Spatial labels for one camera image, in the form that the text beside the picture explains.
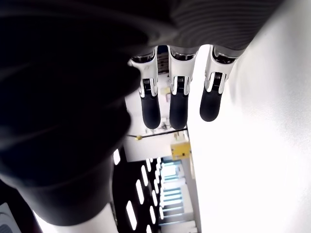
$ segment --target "yellow sign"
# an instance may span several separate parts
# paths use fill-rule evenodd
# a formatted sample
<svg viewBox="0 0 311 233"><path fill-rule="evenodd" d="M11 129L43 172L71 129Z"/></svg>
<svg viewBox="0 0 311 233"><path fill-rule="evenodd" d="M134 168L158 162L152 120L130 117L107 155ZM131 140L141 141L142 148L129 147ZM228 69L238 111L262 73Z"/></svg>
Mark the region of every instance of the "yellow sign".
<svg viewBox="0 0 311 233"><path fill-rule="evenodd" d="M171 144L173 160L188 159L191 154L190 142Z"/></svg>

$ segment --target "gray ribbed surface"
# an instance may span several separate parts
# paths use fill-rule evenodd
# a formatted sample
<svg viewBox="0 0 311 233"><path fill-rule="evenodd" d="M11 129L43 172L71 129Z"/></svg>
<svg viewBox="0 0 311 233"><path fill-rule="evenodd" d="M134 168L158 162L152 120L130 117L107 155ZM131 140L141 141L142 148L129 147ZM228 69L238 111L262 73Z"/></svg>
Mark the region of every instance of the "gray ribbed surface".
<svg viewBox="0 0 311 233"><path fill-rule="evenodd" d="M13 233L8 225L4 224L0 226L0 233Z"/></svg>
<svg viewBox="0 0 311 233"><path fill-rule="evenodd" d="M192 0L172 12L180 35L171 44L214 44L242 50L253 40L280 0Z"/></svg>

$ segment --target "black cylinder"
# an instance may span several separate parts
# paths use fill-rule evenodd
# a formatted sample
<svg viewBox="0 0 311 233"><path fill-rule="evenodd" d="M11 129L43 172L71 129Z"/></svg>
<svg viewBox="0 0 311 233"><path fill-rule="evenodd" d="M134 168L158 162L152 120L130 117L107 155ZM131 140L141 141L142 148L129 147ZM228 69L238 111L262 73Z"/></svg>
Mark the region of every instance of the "black cylinder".
<svg viewBox="0 0 311 233"><path fill-rule="evenodd" d="M171 93L170 124L176 130L181 130L187 124L188 97L189 95L185 96L181 92L177 92L176 95Z"/></svg>
<svg viewBox="0 0 311 233"><path fill-rule="evenodd" d="M156 129L161 122L158 95L145 95L141 99L142 119L149 129Z"/></svg>
<svg viewBox="0 0 311 233"><path fill-rule="evenodd" d="M219 94L217 90L207 92L204 87L200 105L200 115L204 121L210 122L217 118L221 99L222 94Z"/></svg>

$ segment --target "robotic finger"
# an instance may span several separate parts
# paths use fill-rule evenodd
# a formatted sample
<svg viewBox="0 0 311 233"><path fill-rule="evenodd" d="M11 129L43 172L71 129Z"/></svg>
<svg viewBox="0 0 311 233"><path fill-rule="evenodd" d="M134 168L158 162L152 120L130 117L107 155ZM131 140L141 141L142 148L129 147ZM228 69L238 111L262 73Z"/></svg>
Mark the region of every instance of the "robotic finger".
<svg viewBox="0 0 311 233"><path fill-rule="evenodd" d="M151 53L132 57L130 64L140 70L139 95L142 118L149 129L155 129L161 121L157 87L157 47Z"/></svg>
<svg viewBox="0 0 311 233"><path fill-rule="evenodd" d="M200 115L204 121L210 122L217 118L225 82L243 52L217 46L211 46L209 49L200 105Z"/></svg>
<svg viewBox="0 0 311 233"><path fill-rule="evenodd" d="M171 83L170 124L180 130L188 120L188 97L199 47L169 47L169 70Z"/></svg>

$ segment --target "ceiling light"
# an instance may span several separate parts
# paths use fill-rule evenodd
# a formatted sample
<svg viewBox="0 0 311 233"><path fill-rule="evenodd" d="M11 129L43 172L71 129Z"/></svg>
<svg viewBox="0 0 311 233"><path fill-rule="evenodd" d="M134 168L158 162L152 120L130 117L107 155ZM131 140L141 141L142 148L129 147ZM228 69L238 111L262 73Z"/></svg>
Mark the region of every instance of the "ceiling light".
<svg viewBox="0 0 311 233"><path fill-rule="evenodd" d="M129 200L127 205L126 205L126 211L127 211L127 215L130 219L130 222L131 222L131 225L132 225L132 228L133 228L133 231L136 229L136 226L137 226L137 221L136 221L136 217L135 217L135 214L134 214L134 210L133 210L133 206L132 206L132 203L131 201Z"/></svg>

